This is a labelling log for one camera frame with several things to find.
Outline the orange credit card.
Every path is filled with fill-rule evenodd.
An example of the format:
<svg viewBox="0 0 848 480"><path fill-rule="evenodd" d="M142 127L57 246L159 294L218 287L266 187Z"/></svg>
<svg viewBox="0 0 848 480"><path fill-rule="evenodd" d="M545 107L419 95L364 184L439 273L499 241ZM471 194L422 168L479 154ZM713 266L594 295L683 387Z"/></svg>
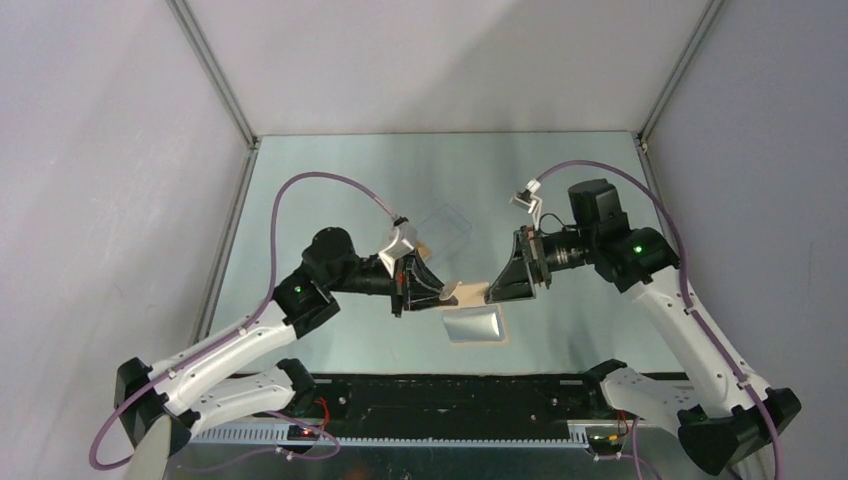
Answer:
<svg viewBox="0 0 848 480"><path fill-rule="evenodd" d="M432 251L423 243L418 243L416 250L423 260L427 260L432 256Z"/></svg>

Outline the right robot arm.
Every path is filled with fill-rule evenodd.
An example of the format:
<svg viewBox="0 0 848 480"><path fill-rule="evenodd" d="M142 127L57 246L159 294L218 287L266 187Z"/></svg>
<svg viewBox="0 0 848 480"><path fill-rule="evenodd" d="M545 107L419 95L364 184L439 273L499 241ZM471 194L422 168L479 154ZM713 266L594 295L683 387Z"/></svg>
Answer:
<svg viewBox="0 0 848 480"><path fill-rule="evenodd" d="M568 195L573 223L556 233L519 228L485 301L532 299L556 272L590 266L649 315L692 391L676 391L611 359L584 375L588 414L606 418L619 410L646 420L673 434L710 475L773 445L800 411L794 392L772 387L744 360L698 299L681 257L657 230L630 226L611 183L584 181Z"/></svg>

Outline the beige leather card holder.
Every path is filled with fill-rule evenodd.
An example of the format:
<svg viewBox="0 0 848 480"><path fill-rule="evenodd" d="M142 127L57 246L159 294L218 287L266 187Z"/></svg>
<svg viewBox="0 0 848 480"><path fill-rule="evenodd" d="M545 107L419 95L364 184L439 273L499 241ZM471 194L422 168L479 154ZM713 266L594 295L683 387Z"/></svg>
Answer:
<svg viewBox="0 0 848 480"><path fill-rule="evenodd" d="M448 283L439 299L448 302L438 310L449 340L454 344L501 343L506 340L503 310L487 303L488 282Z"/></svg>

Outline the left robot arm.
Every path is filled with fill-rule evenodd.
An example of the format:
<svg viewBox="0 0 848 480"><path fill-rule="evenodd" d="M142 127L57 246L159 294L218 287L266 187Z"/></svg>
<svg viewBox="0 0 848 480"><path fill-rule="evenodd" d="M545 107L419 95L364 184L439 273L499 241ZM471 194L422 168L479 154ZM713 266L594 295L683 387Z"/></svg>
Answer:
<svg viewBox="0 0 848 480"><path fill-rule="evenodd" d="M407 231L406 224L395 227L388 250L361 257L346 230L325 228L257 312L168 359L147 365L132 358L122 364L115 403L131 444L138 446L160 418L172 422L169 452L175 454L201 432L241 417L311 412L316 383L299 360L282 359L249 376L235 374L336 315L336 292L386 296L396 317L457 305L425 265L415 241L405 239Z"/></svg>

